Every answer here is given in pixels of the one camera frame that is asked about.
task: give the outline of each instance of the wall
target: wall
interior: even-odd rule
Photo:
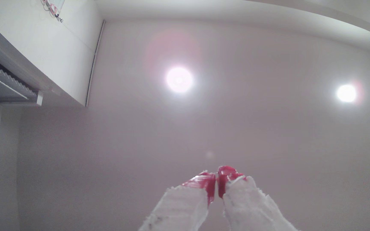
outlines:
[[[40,0],[0,1],[0,33],[54,83],[85,105],[102,17],[92,0],[66,0],[61,24]]]
[[[16,193],[18,134],[22,109],[0,105],[0,231],[18,231]]]
[[[184,65],[195,86],[164,76]],[[107,24],[90,106],[27,108],[22,231],[136,230],[167,187],[228,164],[300,230],[370,230],[370,53],[201,21]],[[364,96],[335,91],[356,81]],[[200,231],[227,230],[221,200]]]

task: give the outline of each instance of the ceiling light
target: ceiling light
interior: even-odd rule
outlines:
[[[167,74],[167,84],[174,92],[186,92],[192,87],[193,83],[191,73],[182,67],[173,68]]]
[[[340,88],[338,88],[336,96],[342,102],[351,103],[356,100],[357,91],[355,87],[353,87],[352,85],[343,85]]]

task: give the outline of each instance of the recessed light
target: recessed light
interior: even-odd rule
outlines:
[[[357,91],[352,85],[343,85],[338,88],[336,96],[342,102],[351,103],[357,99]]]
[[[174,92],[186,92],[194,83],[191,73],[182,67],[171,69],[167,74],[168,87]]]

